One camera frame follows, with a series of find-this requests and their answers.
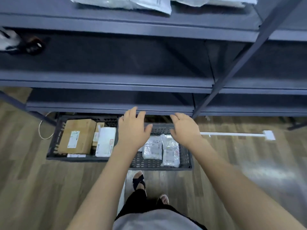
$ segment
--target forearm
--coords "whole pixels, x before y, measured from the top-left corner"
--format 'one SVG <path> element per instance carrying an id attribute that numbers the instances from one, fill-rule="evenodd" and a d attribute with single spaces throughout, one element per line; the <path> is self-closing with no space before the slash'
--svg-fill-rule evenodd
<path id="1" fill-rule="evenodd" d="M 98 180 L 88 193 L 67 230 L 110 230 L 133 153 L 123 145 L 114 147 Z"/>
<path id="2" fill-rule="evenodd" d="M 189 149 L 242 229 L 305 229 L 255 183 L 217 155 L 205 139 Z"/>

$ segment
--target sandal strap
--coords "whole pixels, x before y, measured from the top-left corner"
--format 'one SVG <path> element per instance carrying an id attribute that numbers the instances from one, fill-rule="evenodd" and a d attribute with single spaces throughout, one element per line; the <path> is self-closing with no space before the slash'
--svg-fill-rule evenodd
<path id="1" fill-rule="evenodd" d="M 138 184 L 140 184 L 140 183 L 144 186 L 144 188 L 146 188 L 145 187 L 144 175 L 143 174 L 139 178 L 133 178 L 132 179 L 132 183 L 133 183 L 134 190 L 136 190 Z"/>

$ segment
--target foot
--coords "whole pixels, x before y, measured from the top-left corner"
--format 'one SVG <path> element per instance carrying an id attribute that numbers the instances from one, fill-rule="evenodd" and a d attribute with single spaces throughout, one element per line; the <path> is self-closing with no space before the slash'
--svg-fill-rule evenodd
<path id="1" fill-rule="evenodd" d="M 139 178 L 142 174 L 143 174 L 142 171 L 139 171 L 139 172 L 137 172 L 137 173 L 134 175 L 133 178 Z M 138 186 L 136 187 L 136 189 L 143 189 L 143 190 L 145 190 L 144 185 L 141 184 L 141 183 L 138 184 Z"/>
<path id="2" fill-rule="evenodd" d="M 169 205 L 169 198 L 166 194 L 161 195 L 159 199 L 163 202 L 163 204 Z"/>

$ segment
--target person's left hand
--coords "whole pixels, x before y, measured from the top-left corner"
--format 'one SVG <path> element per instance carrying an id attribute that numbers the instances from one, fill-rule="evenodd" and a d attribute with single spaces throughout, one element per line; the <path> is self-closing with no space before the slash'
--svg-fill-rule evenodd
<path id="1" fill-rule="evenodd" d="M 118 143 L 126 149 L 131 149 L 136 153 L 139 148 L 143 147 L 150 137 L 152 124 L 147 125 L 144 130 L 144 117 L 146 111 L 141 111 L 136 117 L 137 107 L 126 111 L 124 116 L 119 118 L 118 122 Z"/>

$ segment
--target black pants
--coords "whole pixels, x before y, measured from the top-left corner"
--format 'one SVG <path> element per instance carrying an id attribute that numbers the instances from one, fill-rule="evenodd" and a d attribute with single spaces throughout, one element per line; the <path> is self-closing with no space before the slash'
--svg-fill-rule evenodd
<path id="1" fill-rule="evenodd" d="M 117 220 L 119 217 L 124 216 L 126 214 L 130 213 L 144 213 L 152 210 L 157 210 L 157 209 L 168 209 L 171 211 L 174 211 L 180 215 L 175 208 L 173 208 L 171 205 L 166 205 L 163 204 L 163 202 L 159 199 L 158 202 L 156 203 L 155 201 L 150 201 L 147 199 L 146 193 L 143 189 L 137 189 L 135 192 L 133 192 L 129 198 L 127 199 L 125 205 L 122 207 L 122 210 L 119 212 L 118 216 L 116 217 L 115 220 Z M 207 230 L 207 228 L 188 218 L 190 221 L 192 221 L 194 224 L 199 226 L 201 229 Z"/>

